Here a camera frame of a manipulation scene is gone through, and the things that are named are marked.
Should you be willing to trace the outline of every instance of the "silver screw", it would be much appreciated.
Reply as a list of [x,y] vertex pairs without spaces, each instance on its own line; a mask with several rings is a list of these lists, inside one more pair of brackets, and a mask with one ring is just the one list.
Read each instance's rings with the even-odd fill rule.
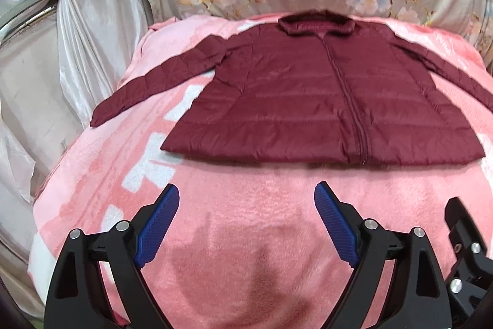
[[116,229],[119,232],[124,232],[130,227],[130,223],[127,220],[121,220],[116,224]]
[[378,227],[378,223],[376,223],[373,219],[366,219],[365,227],[370,230],[375,230]]
[[450,282],[450,291],[454,294],[458,294],[460,293],[461,290],[462,290],[462,280],[457,278],[453,279]]
[[479,254],[481,252],[481,246],[479,245],[479,243],[472,243],[471,250],[474,254]]
[[425,236],[425,231],[420,228],[420,227],[415,227],[414,228],[414,234],[418,237],[424,237]]
[[75,239],[78,239],[79,236],[80,236],[80,230],[79,229],[73,229],[69,234],[68,236],[72,239],[72,240],[75,240]]

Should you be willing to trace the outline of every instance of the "robotic claw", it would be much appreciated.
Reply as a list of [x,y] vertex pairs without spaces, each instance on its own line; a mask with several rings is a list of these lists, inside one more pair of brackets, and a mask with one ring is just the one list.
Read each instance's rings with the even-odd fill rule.
[[[131,323],[128,329],[173,329],[140,270],[151,262],[177,212],[178,189],[169,184],[152,205],[105,233],[72,230],[58,258],[46,301],[45,329],[122,329],[104,290],[100,261],[109,262]],[[486,329],[493,327],[493,261],[458,198],[445,208],[457,262],[443,279],[425,231],[385,230],[338,200],[327,183],[315,188],[315,205],[339,257],[353,273],[321,329],[359,329],[375,296],[386,260],[393,277],[372,329]],[[0,286],[0,320],[8,329],[33,329]]]

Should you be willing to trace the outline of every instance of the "puffer jacket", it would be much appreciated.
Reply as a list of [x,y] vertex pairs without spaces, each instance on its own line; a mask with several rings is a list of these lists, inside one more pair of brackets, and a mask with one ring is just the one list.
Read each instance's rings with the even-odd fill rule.
[[493,111],[493,96],[384,24],[290,15],[227,40],[209,36],[118,89],[98,126],[215,67],[163,150],[215,160],[349,165],[468,164],[484,150],[430,71]]

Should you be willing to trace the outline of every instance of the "fleece blanket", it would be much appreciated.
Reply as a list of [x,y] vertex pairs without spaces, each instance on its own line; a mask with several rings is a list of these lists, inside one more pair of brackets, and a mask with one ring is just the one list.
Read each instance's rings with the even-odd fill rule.
[[[228,37],[264,15],[241,22],[198,15],[152,26],[121,84],[209,34]],[[489,91],[493,79],[477,51],[445,31],[384,20],[465,70]],[[46,298],[67,233],[108,230],[154,202],[167,183],[181,193],[176,217],[155,260],[142,270],[176,329],[313,329],[328,317],[351,274],[315,209],[313,192],[326,180],[339,199],[385,228],[428,233],[444,274],[454,262],[447,201],[459,196],[486,242],[493,229],[493,115],[470,96],[434,77],[471,122],[486,157],[464,167],[341,169],[307,165],[240,165],[188,160],[159,146],[213,72],[156,95],[96,129],[87,129],[53,171],[34,207],[38,228],[29,272]],[[380,312],[391,274],[386,267],[365,326]],[[105,285],[125,317],[108,264]]]

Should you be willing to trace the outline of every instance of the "blue gripper pad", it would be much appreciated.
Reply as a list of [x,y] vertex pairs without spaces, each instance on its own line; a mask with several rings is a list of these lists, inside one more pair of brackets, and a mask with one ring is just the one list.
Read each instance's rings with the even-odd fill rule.
[[178,189],[171,185],[137,238],[134,263],[139,269],[142,269],[147,262],[151,262],[156,256],[164,235],[177,213],[179,202]]
[[339,257],[354,268],[359,263],[357,238],[329,191],[322,183],[315,187],[315,206]]

